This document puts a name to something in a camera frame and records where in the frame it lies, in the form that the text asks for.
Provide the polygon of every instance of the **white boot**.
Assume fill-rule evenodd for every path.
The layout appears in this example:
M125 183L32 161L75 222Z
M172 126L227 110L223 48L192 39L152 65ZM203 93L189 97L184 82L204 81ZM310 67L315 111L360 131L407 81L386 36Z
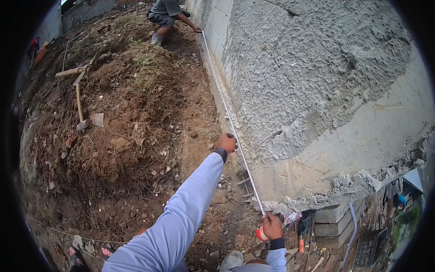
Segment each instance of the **white boot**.
M151 37L151 44L161 46L163 38L164 36L159 35L157 33L153 33L153 36Z
M224 272L242 265L243 253L238 250L233 250L225 256L224 260L221 263L221 268L219 268L219 272Z

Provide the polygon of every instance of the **brown soil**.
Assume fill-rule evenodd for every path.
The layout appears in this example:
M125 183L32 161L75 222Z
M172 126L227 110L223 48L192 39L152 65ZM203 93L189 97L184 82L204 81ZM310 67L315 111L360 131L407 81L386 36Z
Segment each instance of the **brown soil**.
M100 246L117 248L140 228L151 227L221 134L197 35L177 22L163 48L153 47L149 33L157 26L145 14L146 8L113 11L58 39L22 90L18 187L23 211L36 241L61 269L70 267L71 235L80 235L93 239L84 242L95 253L84 257L100 271ZM111 30L98 34L104 24ZM104 125L77 132L72 84L78 75L54 75L62 71L67 38L83 31L68 47L65 70L95 55L111 57L80 82L85 119L104 113ZM191 269L216 271L228 251L260 257L266 246L254 235L260 215L244 202L252 189L236 185L245 177L238 161L237 156L228 159L222 188L186 254ZM245 236L241 246L233 243L236 234ZM217 249L221 256L214 259L209 254Z

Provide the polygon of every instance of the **blue cap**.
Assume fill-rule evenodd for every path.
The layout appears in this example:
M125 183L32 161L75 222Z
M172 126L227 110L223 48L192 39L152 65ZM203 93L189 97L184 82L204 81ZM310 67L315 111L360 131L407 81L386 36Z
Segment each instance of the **blue cap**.
M402 202L402 204L404 206L406 206L406 199L405 199L405 197L403 195L399 195L399 200L400 200L400 202Z

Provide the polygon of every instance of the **gray shorts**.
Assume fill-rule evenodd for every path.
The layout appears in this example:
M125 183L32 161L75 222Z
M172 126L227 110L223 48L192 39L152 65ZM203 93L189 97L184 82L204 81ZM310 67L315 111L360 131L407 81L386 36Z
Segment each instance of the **gray shorts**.
M191 15L186 10L181 9L181 13L184 14L187 18ZM148 10L148 19L150 22L159 24L161 27L173 27L175 20L177 20L177 16L169 16L168 14L159 14L152 13L151 10Z

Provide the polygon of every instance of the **black cuff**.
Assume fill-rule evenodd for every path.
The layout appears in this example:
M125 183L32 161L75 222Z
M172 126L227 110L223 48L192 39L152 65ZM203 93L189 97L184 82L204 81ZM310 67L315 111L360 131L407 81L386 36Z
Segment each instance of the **black cuff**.
M222 157L222 160L224 160L224 163L227 161L227 151L225 149L217 148L214 153L218 153Z
M284 238L276 238L271 240L271 250L284 248Z

